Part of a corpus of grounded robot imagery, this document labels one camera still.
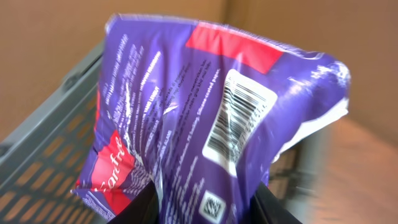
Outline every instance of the plastic packaging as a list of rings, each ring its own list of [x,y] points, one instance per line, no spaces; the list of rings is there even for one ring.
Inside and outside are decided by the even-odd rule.
[[[161,223],[250,222],[271,162],[347,113],[349,81],[327,54],[229,26],[114,16],[73,192],[110,220],[153,181]]]

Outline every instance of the brown wall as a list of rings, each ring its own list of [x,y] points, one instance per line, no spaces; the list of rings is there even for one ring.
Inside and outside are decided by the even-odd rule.
[[[221,21],[224,0],[0,1],[0,141],[61,84],[104,36],[112,13]]]
[[[398,144],[398,1],[232,2],[234,25],[346,63],[353,77],[349,116]]]

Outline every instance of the red rectangle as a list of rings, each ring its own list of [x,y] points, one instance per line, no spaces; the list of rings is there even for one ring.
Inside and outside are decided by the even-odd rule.
[[[227,28],[201,23],[197,25],[186,47],[224,55],[265,74],[283,52]]]

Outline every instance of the barcode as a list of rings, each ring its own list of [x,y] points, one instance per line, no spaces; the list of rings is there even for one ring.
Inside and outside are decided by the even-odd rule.
[[[251,133],[266,117],[276,99],[277,95],[270,89],[236,70],[230,70],[203,155],[236,176],[236,163]]]
[[[199,213],[212,223],[219,223],[225,210],[225,201],[208,190],[203,195],[199,206]]]

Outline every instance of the gray plastic crate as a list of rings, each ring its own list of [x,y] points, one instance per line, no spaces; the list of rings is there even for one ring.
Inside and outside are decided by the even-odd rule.
[[[103,44],[0,145],[0,223],[104,223],[70,193],[93,142]],[[271,191],[306,223],[325,148],[319,131],[271,166]]]

